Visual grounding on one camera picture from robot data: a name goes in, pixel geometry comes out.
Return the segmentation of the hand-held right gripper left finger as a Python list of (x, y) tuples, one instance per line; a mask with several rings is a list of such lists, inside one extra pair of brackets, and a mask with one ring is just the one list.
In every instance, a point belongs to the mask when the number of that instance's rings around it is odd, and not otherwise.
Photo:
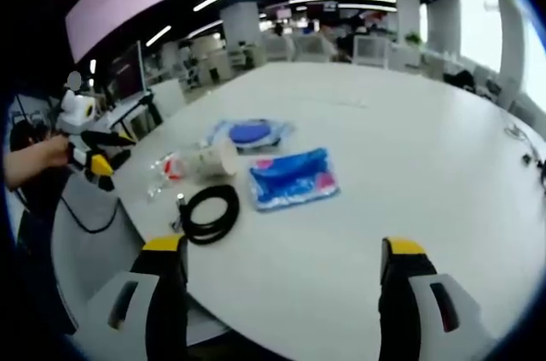
[(146, 243), (87, 305), (72, 337), (85, 360), (187, 360), (183, 235)]

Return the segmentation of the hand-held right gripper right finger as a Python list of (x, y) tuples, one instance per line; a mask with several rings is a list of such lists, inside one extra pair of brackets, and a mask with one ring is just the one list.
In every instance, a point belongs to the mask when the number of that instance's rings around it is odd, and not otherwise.
[(496, 343), (476, 300), (410, 239), (382, 240), (380, 360), (483, 360)]

